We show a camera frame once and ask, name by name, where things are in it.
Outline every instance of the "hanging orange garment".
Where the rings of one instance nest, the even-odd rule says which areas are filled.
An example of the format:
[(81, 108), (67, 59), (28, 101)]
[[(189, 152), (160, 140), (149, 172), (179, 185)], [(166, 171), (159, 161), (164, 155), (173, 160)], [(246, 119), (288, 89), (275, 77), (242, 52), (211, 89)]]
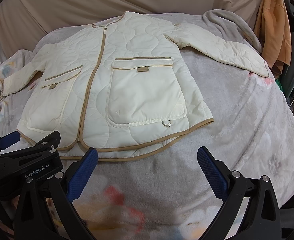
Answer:
[(262, 0), (254, 29), (263, 46), (262, 57), (278, 78), (284, 63), (290, 65), (291, 30), (284, 0)]

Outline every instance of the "jacket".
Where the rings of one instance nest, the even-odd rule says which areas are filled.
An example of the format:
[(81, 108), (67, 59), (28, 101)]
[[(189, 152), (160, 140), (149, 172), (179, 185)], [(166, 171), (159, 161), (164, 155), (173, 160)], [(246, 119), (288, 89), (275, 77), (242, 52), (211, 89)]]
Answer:
[(263, 58), (245, 44), (193, 24), (125, 12), (112, 23), (44, 45), (4, 80), (2, 95), (18, 92), (42, 71), (17, 126), (23, 137), (36, 142), (58, 130), (59, 150), (80, 142), (110, 158), (140, 148), (147, 156), (156, 153), (151, 146), (164, 149), (214, 120), (180, 54), (185, 46), (268, 77)]
[(262, 0), (254, 33), (263, 46), (262, 57), (278, 78), (284, 63), (291, 64), (292, 56), (291, 30), (284, 0)]

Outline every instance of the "blue gripper pad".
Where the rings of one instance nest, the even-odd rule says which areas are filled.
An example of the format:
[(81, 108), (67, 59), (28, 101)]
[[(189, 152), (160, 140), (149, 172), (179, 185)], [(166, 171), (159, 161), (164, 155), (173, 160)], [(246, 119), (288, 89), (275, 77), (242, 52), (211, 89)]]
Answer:
[(66, 196), (70, 203), (80, 197), (97, 163), (98, 153), (96, 149), (92, 149), (69, 180)]
[(225, 202), (228, 197), (228, 183), (215, 165), (214, 160), (214, 157), (209, 156), (202, 147), (198, 149), (197, 161), (199, 166), (205, 174), (216, 198)]
[(9, 146), (15, 144), (20, 141), (20, 133), (18, 131), (14, 131), (10, 134), (5, 135), (0, 138), (0, 150), (7, 149)]

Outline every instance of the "d-ring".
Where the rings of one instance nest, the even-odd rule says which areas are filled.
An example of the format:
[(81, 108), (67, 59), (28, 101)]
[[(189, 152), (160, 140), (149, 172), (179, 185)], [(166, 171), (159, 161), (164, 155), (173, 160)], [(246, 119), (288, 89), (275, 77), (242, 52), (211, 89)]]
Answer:
[(169, 120), (169, 124), (164, 124), (164, 121), (161, 121), (161, 123), (162, 123), (163, 126), (165, 126), (165, 127), (171, 127), (171, 120)]

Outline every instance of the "jacket sleeve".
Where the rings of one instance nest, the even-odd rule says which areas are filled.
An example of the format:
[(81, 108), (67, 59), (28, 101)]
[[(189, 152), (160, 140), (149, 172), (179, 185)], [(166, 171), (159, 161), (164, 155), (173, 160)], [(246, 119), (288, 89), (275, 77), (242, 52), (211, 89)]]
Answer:
[(225, 41), (194, 24), (175, 24), (161, 28), (165, 37), (182, 49), (191, 46), (212, 59), (269, 77), (264, 59), (246, 44)]
[(57, 44), (45, 44), (31, 62), (3, 80), (2, 97), (22, 90), (38, 71), (44, 72), (50, 56), (54, 55)]

